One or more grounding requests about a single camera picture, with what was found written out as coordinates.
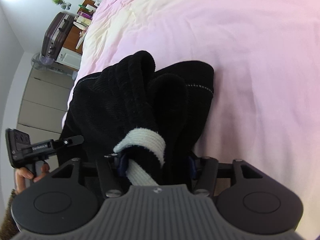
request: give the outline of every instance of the person's arm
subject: person's arm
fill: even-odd
[[[33,181],[37,182],[42,179],[46,174],[49,173],[49,165],[45,163],[41,167],[42,174],[36,177]],[[4,219],[2,225],[0,227],[0,240],[10,240],[14,237],[18,232],[18,228],[16,223],[14,222],[11,215],[11,204],[15,196],[26,189],[25,179],[32,179],[33,174],[26,168],[17,169],[15,171],[15,181],[16,181],[16,189],[13,189],[8,201],[8,206],[5,211]]]

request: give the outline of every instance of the sleeve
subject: sleeve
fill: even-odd
[[[11,215],[11,203],[15,196],[15,190],[13,189],[8,201],[8,207],[5,211],[2,225],[0,227],[0,240],[9,240],[19,232],[16,223],[14,222]]]

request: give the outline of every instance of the bedding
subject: bedding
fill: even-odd
[[[76,82],[139,50],[153,56],[156,70],[188,60],[214,68],[214,98],[195,153],[244,159],[294,191],[304,204],[297,232],[315,239],[320,0],[103,0]]]

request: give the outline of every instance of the potted plant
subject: potted plant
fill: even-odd
[[[52,2],[56,5],[61,5],[61,8],[64,10],[69,10],[71,3],[66,3],[64,0],[52,0]]]

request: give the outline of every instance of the folded black clothing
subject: folded black clothing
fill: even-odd
[[[187,157],[204,128],[213,94],[213,69],[199,61],[155,72],[146,51],[78,81],[61,138],[82,145],[58,152],[74,157],[125,152],[133,185],[188,183]]]

